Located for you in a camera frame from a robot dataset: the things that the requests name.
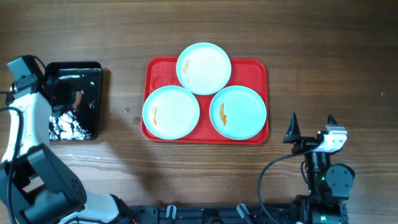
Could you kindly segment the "black water basin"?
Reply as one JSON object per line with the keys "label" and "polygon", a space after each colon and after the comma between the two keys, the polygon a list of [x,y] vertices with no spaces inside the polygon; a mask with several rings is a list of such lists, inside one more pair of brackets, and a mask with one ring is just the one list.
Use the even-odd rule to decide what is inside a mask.
{"label": "black water basin", "polygon": [[98,62],[52,62],[45,75],[66,80],[82,93],[76,109],[52,112],[49,136],[53,141],[93,140],[98,135],[103,70]]}

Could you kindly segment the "green yellow sponge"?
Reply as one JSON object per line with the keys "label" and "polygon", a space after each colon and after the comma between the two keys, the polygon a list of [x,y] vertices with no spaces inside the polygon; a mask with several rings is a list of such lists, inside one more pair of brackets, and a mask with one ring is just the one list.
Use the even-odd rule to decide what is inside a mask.
{"label": "green yellow sponge", "polygon": [[76,109],[78,105],[81,103],[81,98],[82,98],[82,93],[80,91],[77,91],[75,95],[75,101],[72,104],[73,109]]}

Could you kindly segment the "red plastic tray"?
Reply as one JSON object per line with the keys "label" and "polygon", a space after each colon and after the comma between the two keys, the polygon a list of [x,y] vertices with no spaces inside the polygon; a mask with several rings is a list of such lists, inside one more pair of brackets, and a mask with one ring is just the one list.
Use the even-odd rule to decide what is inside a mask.
{"label": "red plastic tray", "polygon": [[[177,56],[158,56],[147,64],[144,83],[144,97],[147,97],[156,89],[167,85],[180,85],[176,74]],[[251,88],[260,95],[264,103],[268,104],[267,70],[264,64],[253,58],[232,58],[231,78],[227,83]],[[198,144],[242,144],[257,145],[263,143],[269,135],[269,122],[255,136],[245,140],[232,140],[222,136],[211,124],[209,107],[212,96],[197,96],[200,106],[200,117],[193,131],[180,139],[174,139],[174,143],[198,143]]]}

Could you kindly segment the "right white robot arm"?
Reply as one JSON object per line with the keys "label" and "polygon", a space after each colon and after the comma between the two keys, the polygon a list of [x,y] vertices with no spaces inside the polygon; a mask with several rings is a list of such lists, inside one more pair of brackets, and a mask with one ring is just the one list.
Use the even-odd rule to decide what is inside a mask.
{"label": "right white robot arm", "polygon": [[303,137],[296,114],[283,139],[293,144],[292,155],[304,156],[302,174],[307,180],[308,195],[298,195],[290,206],[291,223],[348,223],[349,199],[355,172],[345,164],[332,164],[330,156],[341,151],[348,132],[332,115],[328,124],[315,137]]}

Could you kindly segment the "light blue plate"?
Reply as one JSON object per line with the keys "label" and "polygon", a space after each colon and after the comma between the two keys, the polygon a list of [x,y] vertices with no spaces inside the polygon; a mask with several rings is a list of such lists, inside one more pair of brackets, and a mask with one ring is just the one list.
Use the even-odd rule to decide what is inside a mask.
{"label": "light blue plate", "polygon": [[190,134],[198,124],[200,106],[187,89],[167,85],[153,91],[142,107],[142,120],[148,131],[164,140]]}
{"label": "light blue plate", "polygon": [[221,47],[199,42],[182,51],[175,71],[180,84],[193,94],[212,95],[229,82],[232,64]]}
{"label": "light blue plate", "polygon": [[240,85],[219,91],[209,105],[213,127],[232,140],[246,140],[263,129],[267,121],[264,100],[254,90]]}

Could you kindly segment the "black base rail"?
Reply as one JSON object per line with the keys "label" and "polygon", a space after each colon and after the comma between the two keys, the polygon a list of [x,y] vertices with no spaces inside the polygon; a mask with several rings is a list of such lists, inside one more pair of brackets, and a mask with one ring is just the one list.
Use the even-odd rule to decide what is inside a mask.
{"label": "black base rail", "polygon": [[132,206],[137,223],[211,224],[211,223],[334,223],[349,222],[346,205],[321,207],[268,203],[266,212],[260,206],[167,207]]}

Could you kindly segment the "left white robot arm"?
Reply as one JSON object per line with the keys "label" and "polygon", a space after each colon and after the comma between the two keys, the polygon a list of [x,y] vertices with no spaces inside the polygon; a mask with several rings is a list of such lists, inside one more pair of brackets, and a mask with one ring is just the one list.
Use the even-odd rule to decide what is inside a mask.
{"label": "left white robot arm", "polygon": [[12,223],[137,223],[117,196],[85,190],[80,179],[50,150],[53,103],[65,92],[42,79],[12,84],[4,110],[11,115],[9,145],[1,161],[1,200]]}

